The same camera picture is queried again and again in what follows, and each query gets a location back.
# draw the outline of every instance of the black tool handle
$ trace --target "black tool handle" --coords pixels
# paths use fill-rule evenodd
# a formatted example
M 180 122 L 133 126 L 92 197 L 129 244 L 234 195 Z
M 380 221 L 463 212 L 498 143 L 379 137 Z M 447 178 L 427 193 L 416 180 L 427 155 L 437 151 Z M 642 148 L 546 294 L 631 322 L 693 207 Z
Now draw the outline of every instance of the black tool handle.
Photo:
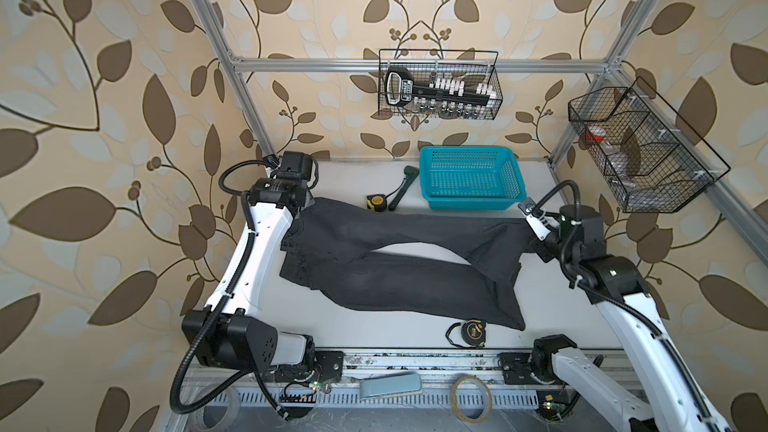
M 405 183 L 402 184 L 402 187 L 400 187 L 400 190 L 398 190 L 397 195 L 395 198 L 389 203 L 389 210 L 395 210 L 395 207 L 400 203 L 400 199 L 406 194 L 406 191 L 408 190 L 408 187 L 413 184 L 413 181 L 416 180 L 418 177 L 418 169 L 415 172 L 412 172 L 411 174 L 406 177 Z

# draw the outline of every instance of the roll of tape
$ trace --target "roll of tape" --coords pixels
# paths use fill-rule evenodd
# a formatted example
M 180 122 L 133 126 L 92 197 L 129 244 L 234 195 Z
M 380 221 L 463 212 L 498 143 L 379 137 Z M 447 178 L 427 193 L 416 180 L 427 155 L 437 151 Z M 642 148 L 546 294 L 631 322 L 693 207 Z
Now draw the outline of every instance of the roll of tape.
M 469 418 L 464 415 L 463 412 L 460 411 L 458 408 L 458 404 L 456 401 L 456 392 L 458 391 L 458 386 L 461 385 L 462 382 L 466 382 L 469 380 L 470 382 L 474 382 L 478 389 L 480 389 L 480 392 L 482 393 L 482 402 L 483 402 L 483 410 L 482 413 L 477 416 L 476 418 Z M 486 421 L 487 418 L 491 417 L 491 412 L 493 411 L 493 398 L 491 397 L 491 391 L 488 389 L 488 386 L 485 385 L 485 382 L 482 380 L 476 378 L 474 375 L 465 375 L 464 377 L 456 380 L 453 387 L 451 387 L 451 410 L 453 410 L 453 413 L 456 415 L 457 418 L 459 418 L 461 421 L 466 422 L 467 424 L 481 424 Z
M 202 398 L 216 387 L 218 387 L 218 384 L 211 384 L 202 389 L 195 400 Z M 240 413 L 240 396 L 237 395 L 237 389 L 232 386 L 228 387 L 224 393 L 226 394 L 226 412 L 224 412 L 221 421 L 213 427 L 206 426 L 203 419 L 205 407 L 199 408 L 191 413 L 189 419 L 187 419 L 187 426 L 192 432 L 224 432 L 234 424 L 237 415 Z

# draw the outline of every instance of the metal wire basket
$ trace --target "metal wire basket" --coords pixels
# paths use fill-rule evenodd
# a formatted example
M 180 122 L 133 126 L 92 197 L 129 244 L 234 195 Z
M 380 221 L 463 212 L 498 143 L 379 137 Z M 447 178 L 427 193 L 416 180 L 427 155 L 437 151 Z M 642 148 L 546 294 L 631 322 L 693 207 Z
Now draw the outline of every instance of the metal wire basket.
M 498 52 L 380 49 L 379 110 L 440 119 L 493 120 L 504 97 Z
M 624 212 L 672 213 L 730 170 L 663 97 L 674 125 L 648 105 L 647 82 L 604 87 L 568 103 L 568 120 Z

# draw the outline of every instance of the wire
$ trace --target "wire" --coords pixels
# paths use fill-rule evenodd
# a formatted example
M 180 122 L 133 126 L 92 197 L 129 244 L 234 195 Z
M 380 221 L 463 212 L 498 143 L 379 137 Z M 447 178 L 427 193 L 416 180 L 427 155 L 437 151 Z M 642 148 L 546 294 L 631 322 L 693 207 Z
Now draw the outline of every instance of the wire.
M 224 180 L 226 180 L 229 174 L 231 174 L 238 168 L 245 167 L 245 166 L 264 166 L 267 168 L 274 167 L 272 164 L 264 160 L 256 160 L 256 159 L 243 160 L 242 162 L 235 164 L 234 166 L 228 168 L 227 170 L 221 173 L 221 176 L 219 177 L 219 188 L 221 188 L 221 190 L 225 191 L 227 194 L 230 194 L 232 196 L 242 196 L 244 190 L 235 190 L 234 188 L 229 188 L 224 184 Z

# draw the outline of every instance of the masking tape roll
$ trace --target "masking tape roll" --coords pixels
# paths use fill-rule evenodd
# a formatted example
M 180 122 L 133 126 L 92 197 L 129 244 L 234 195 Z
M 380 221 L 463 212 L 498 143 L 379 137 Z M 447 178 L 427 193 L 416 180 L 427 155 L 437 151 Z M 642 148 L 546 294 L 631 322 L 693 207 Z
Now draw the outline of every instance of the masking tape roll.
M 456 392 L 458 391 L 458 386 L 467 380 L 475 382 L 483 396 L 483 411 L 474 419 L 465 416 L 464 413 L 460 411 L 458 404 L 456 403 Z M 456 380 L 454 385 L 451 387 L 450 399 L 451 410 L 453 411 L 454 415 L 462 422 L 466 422 L 467 424 L 481 424 L 485 422 L 487 418 L 491 417 L 491 412 L 493 411 L 493 398 L 491 397 L 491 391 L 488 389 L 488 386 L 485 385 L 485 382 L 476 378 L 474 375 L 465 375 L 464 377 Z

